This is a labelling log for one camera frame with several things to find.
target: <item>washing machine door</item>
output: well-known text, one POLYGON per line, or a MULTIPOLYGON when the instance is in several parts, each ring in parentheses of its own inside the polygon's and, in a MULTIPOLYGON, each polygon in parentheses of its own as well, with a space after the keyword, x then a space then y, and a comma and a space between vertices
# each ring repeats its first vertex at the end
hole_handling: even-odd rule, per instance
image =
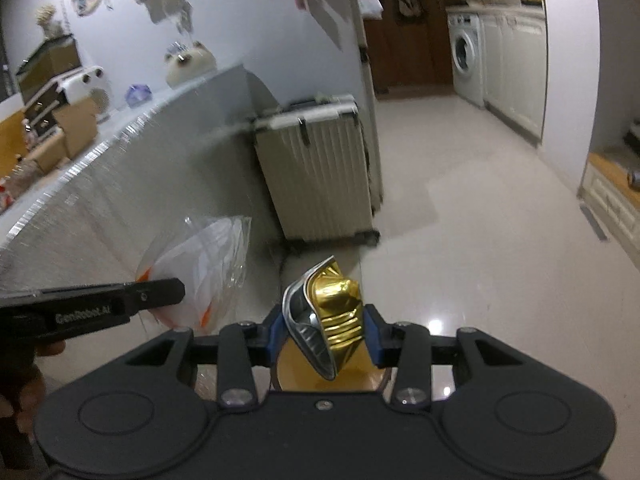
POLYGON ((457 30, 451 38, 451 56, 456 73, 462 77, 471 77, 478 64, 478 49, 466 30, 457 30))

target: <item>suitcase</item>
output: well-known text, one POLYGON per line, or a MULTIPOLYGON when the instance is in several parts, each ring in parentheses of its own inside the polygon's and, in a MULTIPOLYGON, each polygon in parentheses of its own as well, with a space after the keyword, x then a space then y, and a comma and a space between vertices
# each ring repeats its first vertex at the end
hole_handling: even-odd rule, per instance
POLYGON ((352 98, 255 123, 255 149, 285 238, 375 246, 367 147, 352 98))

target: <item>wooden shelf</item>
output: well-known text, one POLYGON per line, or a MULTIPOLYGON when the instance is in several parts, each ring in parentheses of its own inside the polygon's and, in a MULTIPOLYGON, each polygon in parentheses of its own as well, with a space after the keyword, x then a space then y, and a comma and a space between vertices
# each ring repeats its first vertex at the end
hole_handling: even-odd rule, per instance
POLYGON ((640 210, 640 191, 631 189, 626 180, 629 170, 640 170, 640 158, 634 152, 628 148, 610 148, 590 153, 589 162, 640 210))

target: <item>finger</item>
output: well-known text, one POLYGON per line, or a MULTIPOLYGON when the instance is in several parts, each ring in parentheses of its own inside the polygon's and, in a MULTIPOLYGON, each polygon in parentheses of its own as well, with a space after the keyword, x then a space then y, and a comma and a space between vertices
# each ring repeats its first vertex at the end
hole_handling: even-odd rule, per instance
POLYGON ((0 418, 5 418, 6 416, 12 416, 14 414, 14 407, 11 403, 6 400, 2 395, 0 395, 0 418))
POLYGON ((57 341, 49 345, 36 346, 36 354, 40 356, 58 355, 65 349, 66 343, 64 341, 57 341))
POLYGON ((34 367, 34 378, 26 383, 20 390, 20 408, 23 411, 28 411, 35 408, 42 402, 46 393, 46 386, 44 378, 38 370, 34 367))
POLYGON ((15 416, 15 425, 18 427, 18 431, 23 434, 33 433, 33 416, 35 410, 28 412, 20 412, 15 416))

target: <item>white plastic bag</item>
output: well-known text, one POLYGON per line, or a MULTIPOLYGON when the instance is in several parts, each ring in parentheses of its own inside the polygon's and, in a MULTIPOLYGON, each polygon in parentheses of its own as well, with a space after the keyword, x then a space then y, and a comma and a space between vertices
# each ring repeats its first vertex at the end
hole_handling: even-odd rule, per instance
POLYGON ((185 218, 157 236, 142 257, 137 279, 178 278, 186 294, 177 305, 153 309, 156 319, 197 334, 220 329, 244 282, 250 227, 251 219, 244 216, 185 218))
POLYGON ((382 4, 380 0, 358 0, 360 13, 366 20, 382 19, 382 4))

